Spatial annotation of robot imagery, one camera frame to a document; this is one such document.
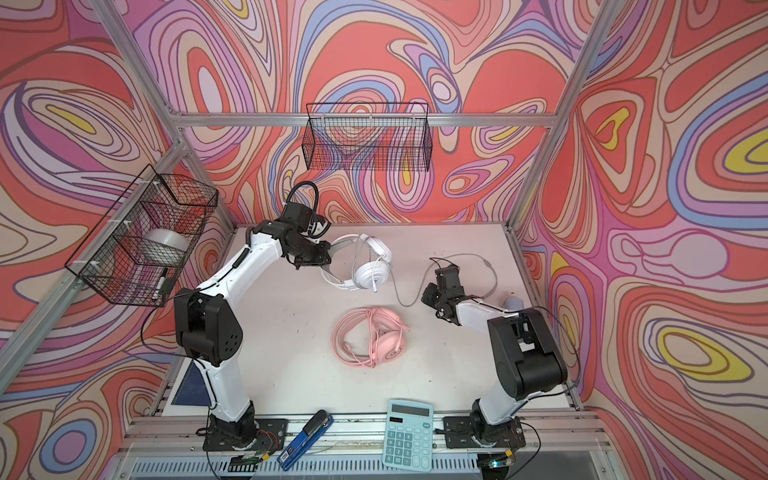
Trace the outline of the pink cat-ear headphones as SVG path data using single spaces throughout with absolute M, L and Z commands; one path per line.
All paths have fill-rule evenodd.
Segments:
M 356 327 L 368 329 L 365 353 L 356 353 L 346 340 Z M 335 357 L 353 368 L 374 369 L 378 365 L 394 361 L 402 356 L 407 347 L 406 334 L 411 329 L 393 310 L 385 307 L 364 307 L 343 314 L 333 327 L 331 348 Z

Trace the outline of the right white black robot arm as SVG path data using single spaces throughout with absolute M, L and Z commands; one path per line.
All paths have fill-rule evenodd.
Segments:
M 460 269 L 452 263 L 435 270 L 421 302 L 437 318 L 486 335 L 497 377 L 489 392 L 475 400 L 462 425 L 456 417 L 444 421 L 448 446 L 458 448 L 461 436 L 485 448 L 520 446 L 517 413 L 568 381 L 568 368 L 545 316 L 536 308 L 512 310 L 467 294 Z

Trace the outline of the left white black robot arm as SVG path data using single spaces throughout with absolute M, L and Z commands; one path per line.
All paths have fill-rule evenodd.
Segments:
M 174 298 L 176 342 L 197 364 L 208 397 L 207 448 L 247 450 L 260 433 L 238 365 L 243 330 L 234 308 L 276 261 L 295 268 L 331 263 L 321 239 L 330 222 L 314 207 L 288 201 L 281 215 L 248 230 L 244 245 L 211 278 Z

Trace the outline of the grey tape roll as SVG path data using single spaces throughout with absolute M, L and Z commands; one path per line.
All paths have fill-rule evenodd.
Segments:
M 189 241 L 181 234 L 163 228 L 155 228 L 147 233 L 140 252 L 151 264 L 160 266 L 178 266 L 186 256 Z

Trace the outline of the teal calculator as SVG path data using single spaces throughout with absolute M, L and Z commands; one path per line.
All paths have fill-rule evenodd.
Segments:
M 428 473 L 433 468 L 434 409 L 412 400 L 389 401 L 382 463 L 387 468 Z

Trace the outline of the blue black stapler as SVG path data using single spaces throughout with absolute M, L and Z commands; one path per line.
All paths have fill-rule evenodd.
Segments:
M 290 470 L 328 431 L 333 422 L 333 416 L 330 413 L 324 409 L 318 410 L 279 455 L 278 464 L 280 468 L 283 471 Z

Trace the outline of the dark blue booklet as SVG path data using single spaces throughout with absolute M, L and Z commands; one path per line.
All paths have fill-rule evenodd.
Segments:
M 210 405 L 210 396 L 198 365 L 186 362 L 180 369 L 170 394 L 174 406 L 205 407 Z

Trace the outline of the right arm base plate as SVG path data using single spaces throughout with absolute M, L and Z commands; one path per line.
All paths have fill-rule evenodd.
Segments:
M 490 425 L 476 412 L 444 417 L 442 435 L 449 449 L 505 448 L 516 451 L 526 446 L 523 427 L 517 418 Z

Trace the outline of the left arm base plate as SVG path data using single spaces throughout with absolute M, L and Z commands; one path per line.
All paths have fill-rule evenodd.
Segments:
M 225 422 L 208 417 L 203 450 L 206 452 L 261 452 L 280 450 L 285 443 L 288 420 L 256 418 Z

